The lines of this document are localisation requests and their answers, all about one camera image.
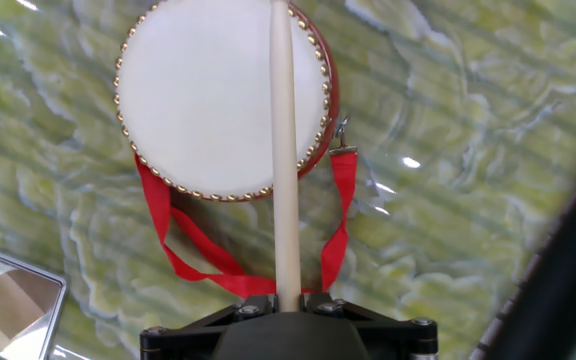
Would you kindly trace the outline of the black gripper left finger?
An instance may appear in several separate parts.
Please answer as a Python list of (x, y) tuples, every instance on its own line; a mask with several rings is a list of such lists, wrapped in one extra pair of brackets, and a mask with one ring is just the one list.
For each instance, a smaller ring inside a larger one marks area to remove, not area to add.
[(179, 329), (163, 326), (144, 329), (140, 333), (140, 359), (191, 359), (196, 355), (210, 358), (230, 325), (276, 311), (276, 295), (256, 295)]

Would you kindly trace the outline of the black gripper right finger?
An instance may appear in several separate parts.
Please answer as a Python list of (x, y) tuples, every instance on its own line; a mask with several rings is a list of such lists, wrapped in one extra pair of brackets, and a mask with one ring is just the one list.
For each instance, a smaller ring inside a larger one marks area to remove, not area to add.
[(303, 311), (347, 321), (369, 359), (438, 359), (438, 325), (429, 318), (395, 320), (330, 294), (305, 294)]

